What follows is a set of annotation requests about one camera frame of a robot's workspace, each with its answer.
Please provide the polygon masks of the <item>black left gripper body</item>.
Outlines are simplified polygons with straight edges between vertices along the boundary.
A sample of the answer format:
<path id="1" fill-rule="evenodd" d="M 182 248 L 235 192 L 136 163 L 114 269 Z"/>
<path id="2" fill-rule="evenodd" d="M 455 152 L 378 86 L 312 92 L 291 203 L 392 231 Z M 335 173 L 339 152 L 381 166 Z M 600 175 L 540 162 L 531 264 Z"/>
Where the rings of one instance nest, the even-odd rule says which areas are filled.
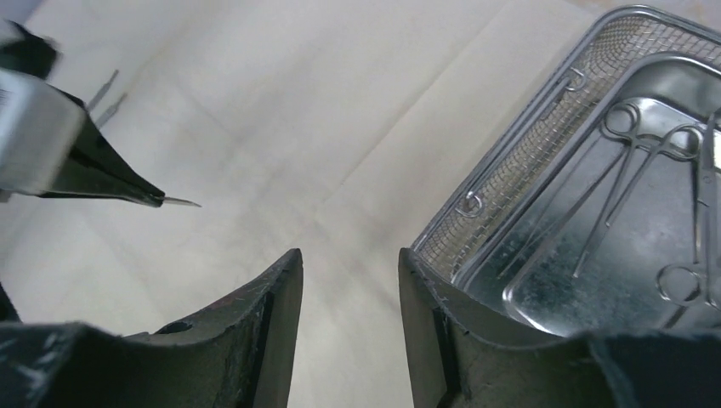
<path id="1" fill-rule="evenodd" d="M 1 68 L 47 80 L 60 53 L 22 24 L 1 20 Z"/>

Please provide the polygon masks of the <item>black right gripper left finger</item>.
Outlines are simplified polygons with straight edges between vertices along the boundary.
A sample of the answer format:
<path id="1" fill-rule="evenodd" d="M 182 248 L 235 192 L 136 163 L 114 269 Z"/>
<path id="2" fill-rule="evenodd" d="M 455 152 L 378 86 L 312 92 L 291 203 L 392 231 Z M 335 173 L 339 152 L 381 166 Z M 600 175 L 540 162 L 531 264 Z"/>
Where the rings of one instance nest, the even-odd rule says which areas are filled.
<path id="1" fill-rule="evenodd" d="M 284 407 L 302 303 L 293 248 L 246 285 L 160 330 L 28 324 L 1 297 L 4 407 Z"/>

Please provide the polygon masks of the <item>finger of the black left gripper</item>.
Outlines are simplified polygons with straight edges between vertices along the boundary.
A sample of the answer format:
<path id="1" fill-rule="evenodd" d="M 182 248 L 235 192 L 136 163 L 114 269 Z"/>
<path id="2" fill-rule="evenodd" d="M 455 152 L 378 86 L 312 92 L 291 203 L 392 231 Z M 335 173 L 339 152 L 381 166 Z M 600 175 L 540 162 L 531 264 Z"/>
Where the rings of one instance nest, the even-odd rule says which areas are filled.
<path id="1" fill-rule="evenodd" d="M 81 109 L 84 118 L 55 180 L 39 196 L 46 199 L 116 199 L 161 207 L 165 193 L 122 159 L 79 98 L 65 91 L 61 94 Z"/>

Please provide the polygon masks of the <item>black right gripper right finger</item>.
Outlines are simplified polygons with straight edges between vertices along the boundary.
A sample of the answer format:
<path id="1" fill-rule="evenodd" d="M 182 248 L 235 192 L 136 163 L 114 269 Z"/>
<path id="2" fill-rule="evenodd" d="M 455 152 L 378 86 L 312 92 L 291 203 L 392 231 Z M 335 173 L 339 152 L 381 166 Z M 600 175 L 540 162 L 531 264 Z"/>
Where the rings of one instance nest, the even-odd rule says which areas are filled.
<path id="1" fill-rule="evenodd" d="M 416 407 L 717 407 L 717 330 L 556 337 L 450 285 L 412 250 L 398 263 Z"/>

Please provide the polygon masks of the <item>steel tweezers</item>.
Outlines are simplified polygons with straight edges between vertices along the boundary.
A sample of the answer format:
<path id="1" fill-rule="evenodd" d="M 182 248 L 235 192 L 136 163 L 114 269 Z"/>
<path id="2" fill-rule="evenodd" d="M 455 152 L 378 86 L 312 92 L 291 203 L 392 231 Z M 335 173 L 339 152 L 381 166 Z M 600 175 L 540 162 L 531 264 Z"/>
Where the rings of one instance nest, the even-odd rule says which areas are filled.
<path id="1" fill-rule="evenodd" d="M 162 204 L 163 205 L 178 205 L 178 206 L 186 206 L 186 207 L 201 207 L 201 205 L 196 202 L 182 199 L 182 198 L 177 198 L 177 197 L 169 197 L 169 196 L 165 196 L 162 198 Z"/>

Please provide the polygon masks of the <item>small steel instrument tray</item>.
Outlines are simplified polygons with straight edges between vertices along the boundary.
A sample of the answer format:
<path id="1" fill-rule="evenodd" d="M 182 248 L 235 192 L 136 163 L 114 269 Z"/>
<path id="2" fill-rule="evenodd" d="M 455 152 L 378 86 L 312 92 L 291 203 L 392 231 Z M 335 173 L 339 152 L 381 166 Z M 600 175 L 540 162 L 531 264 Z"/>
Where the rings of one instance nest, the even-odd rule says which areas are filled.
<path id="1" fill-rule="evenodd" d="M 720 325 L 720 70 L 630 65 L 452 282 L 556 337 Z"/>

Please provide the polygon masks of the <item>beige wrapping cloth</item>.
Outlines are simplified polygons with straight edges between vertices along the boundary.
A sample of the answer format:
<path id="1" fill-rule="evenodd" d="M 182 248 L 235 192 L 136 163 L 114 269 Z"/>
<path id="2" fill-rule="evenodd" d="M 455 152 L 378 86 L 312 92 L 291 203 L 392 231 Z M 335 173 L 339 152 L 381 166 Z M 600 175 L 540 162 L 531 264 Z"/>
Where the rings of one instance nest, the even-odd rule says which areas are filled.
<path id="1" fill-rule="evenodd" d="M 106 81 L 111 144 L 192 207 L 16 196 L 30 322 L 150 332 L 304 259 L 289 404 L 409 407 L 398 252 L 610 1 L 47 1 L 54 84 Z"/>

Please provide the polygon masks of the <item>large steel tray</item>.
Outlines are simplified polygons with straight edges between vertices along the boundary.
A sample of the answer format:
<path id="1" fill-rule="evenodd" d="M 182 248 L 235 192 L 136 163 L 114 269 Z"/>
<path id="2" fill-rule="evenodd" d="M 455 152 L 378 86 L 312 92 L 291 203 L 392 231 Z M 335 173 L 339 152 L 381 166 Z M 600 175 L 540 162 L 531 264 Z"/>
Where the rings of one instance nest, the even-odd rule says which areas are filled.
<path id="1" fill-rule="evenodd" d="M 720 64 L 720 32 L 645 5 L 599 17 L 462 181 L 412 250 L 446 281 L 500 230 L 629 66 L 675 51 Z"/>

